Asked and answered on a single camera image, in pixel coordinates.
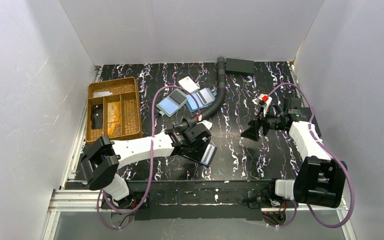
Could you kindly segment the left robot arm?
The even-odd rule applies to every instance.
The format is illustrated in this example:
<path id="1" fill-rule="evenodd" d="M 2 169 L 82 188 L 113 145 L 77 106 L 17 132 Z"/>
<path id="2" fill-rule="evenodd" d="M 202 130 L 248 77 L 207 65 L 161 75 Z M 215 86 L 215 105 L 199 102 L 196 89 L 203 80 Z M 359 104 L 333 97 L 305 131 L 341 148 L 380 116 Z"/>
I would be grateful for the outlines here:
<path id="1" fill-rule="evenodd" d="M 118 175 L 124 166 L 151 158 L 180 156 L 209 167 L 217 151 L 211 144 L 212 127 L 210 121 L 203 120 L 193 127 L 173 127 L 137 139 L 111 140 L 107 135 L 101 136 L 80 159 L 87 187 L 90 191 L 103 190 L 118 201 L 130 193 L 126 180 Z"/>

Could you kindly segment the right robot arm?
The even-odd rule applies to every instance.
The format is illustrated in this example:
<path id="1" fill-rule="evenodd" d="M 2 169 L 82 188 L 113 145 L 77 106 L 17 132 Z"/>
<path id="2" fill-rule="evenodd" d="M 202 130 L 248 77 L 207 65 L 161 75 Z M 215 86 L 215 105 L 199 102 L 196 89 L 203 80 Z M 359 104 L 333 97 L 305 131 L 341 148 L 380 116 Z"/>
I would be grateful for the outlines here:
<path id="1" fill-rule="evenodd" d="M 337 208 L 340 205 L 346 176 L 340 165 L 324 150 L 312 112 L 301 107 L 301 99 L 288 97 L 285 106 L 272 104 L 271 97 L 262 94 L 257 98 L 261 106 L 257 123 L 263 130 L 286 131 L 293 139 L 303 162 L 295 179 L 275 179 L 269 196 L 289 199 L 298 203 Z"/>

